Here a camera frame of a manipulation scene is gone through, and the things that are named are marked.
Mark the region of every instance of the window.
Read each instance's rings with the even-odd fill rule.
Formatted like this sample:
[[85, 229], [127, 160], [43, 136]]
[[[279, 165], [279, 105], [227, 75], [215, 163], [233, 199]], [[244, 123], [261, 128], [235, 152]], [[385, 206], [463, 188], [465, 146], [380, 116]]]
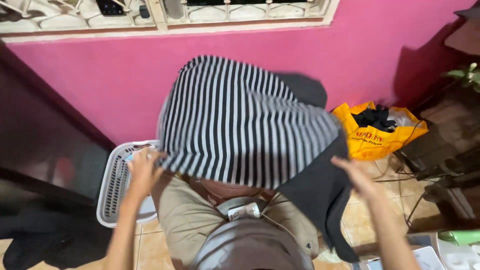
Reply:
[[0, 0], [0, 34], [212, 32], [329, 25], [339, 0]]

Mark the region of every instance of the yellow bag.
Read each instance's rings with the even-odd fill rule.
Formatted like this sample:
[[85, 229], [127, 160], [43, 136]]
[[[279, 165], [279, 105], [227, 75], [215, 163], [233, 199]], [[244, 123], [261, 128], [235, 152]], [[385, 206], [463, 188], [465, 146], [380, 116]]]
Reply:
[[333, 110], [333, 114], [342, 122], [347, 133], [350, 157], [358, 160], [377, 160], [428, 132], [425, 121], [419, 121], [406, 108], [390, 107], [402, 111], [413, 122], [413, 126], [398, 126], [388, 133], [372, 126], [359, 127], [352, 114], [359, 114], [366, 108], [375, 109], [372, 101], [350, 108], [346, 103]]

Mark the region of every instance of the black and white striped fabric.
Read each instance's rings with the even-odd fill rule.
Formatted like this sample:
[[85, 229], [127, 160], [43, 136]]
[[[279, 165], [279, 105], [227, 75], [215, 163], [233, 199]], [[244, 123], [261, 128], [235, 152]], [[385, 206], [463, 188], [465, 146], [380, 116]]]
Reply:
[[276, 189], [308, 166], [341, 129], [299, 102], [272, 72], [216, 56], [180, 71], [158, 119], [162, 167], [190, 176]]

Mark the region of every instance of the laundry basket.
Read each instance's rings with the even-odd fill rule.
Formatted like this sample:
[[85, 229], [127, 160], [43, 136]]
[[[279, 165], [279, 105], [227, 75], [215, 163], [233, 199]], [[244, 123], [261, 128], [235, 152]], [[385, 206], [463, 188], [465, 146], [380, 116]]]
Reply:
[[[117, 224], [120, 204], [130, 184], [131, 175], [125, 161], [132, 152], [145, 145], [159, 146], [158, 140], [124, 143], [117, 146], [108, 158], [103, 175], [102, 187], [96, 207], [96, 218], [100, 224], [113, 228]], [[137, 214], [137, 223], [149, 222], [156, 218], [155, 206], [151, 196], [145, 198]]]

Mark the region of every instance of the khaki pants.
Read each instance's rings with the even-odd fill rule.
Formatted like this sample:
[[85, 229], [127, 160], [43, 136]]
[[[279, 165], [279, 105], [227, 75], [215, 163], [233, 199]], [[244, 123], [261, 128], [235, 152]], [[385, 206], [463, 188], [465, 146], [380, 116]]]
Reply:
[[[152, 198], [173, 265], [176, 270], [186, 269], [207, 236], [228, 220], [182, 179], [173, 174], [164, 174], [162, 177], [171, 180], [161, 179], [152, 190]], [[318, 256], [317, 229], [283, 195], [277, 193], [263, 214], [287, 228], [308, 256], [312, 259]]]

